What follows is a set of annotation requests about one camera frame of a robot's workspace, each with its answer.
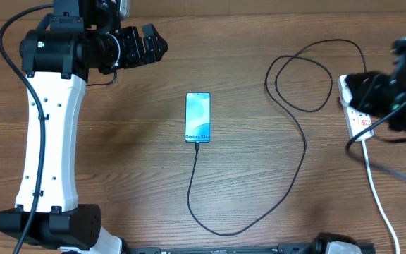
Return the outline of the blue Galaxy smartphone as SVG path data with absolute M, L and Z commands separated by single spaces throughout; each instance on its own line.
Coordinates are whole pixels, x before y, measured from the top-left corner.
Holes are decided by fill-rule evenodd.
M 211 95 L 189 92 L 185 98 L 185 141 L 208 143 L 211 140 Z

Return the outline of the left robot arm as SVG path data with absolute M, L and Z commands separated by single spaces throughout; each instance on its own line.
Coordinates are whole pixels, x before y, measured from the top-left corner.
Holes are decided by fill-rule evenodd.
M 98 205 L 81 204 L 75 147 L 88 75 L 160 61 L 168 49 L 151 24 L 123 27 L 124 0 L 55 1 L 20 43 L 16 75 L 29 113 L 23 179 L 15 205 L 0 211 L 0 232 L 19 244 L 64 253 L 127 253 L 127 243 L 102 226 Z

